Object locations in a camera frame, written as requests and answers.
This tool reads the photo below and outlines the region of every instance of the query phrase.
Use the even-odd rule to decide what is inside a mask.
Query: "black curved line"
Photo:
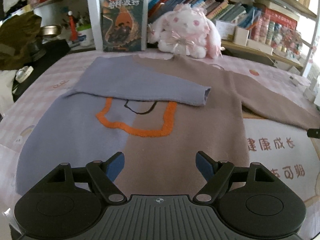
[[[131,111],[134,112],[135,114],[149,114],[149,113],[151,113],[151,112],[153,111],[153,109],[155,109],[156,104],[158,103],[158,101],[155,101],[155,102],[153,103],[153,105],[151,106],[151,108],[150,108],[148,111],[144,112],[144,113],[138,113],[138,112],[136,112],[136,111],[133,111],[133,110],[128,106],[128,103],[129,103],[129,100],[126,101],[126,103],[124,104],[124,107],[125,107],[125,108],[128,108],[129,110],[131,110]]]

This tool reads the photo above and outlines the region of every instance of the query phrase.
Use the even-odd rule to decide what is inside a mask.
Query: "book title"
[[[121,6],[139,5],[140,0],[116,0],[109,3],[108,8],[120,8]]]

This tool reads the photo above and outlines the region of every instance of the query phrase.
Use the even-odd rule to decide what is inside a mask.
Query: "olive green cloth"
[[[28,12],[15,15],[4,22],[0,28],[0,70],[20,69],[25,63],[32,61],[28,44],[40,32],[41,19],[33,12]]]

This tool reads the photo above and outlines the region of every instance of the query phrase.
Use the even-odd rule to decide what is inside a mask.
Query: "white fabric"
[[[0,114],[2,116],[14,104],[12,84],[16,73],[16,70],[3,70],[0,72]]]

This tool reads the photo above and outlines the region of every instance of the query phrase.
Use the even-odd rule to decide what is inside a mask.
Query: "bunny face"
[[[190,6],[186,9],[180,9],[176,13],[170,15],[168,19],[169,28],[180,35],[207,35],[209,26],[206,18],[199,12],[192,10]]]

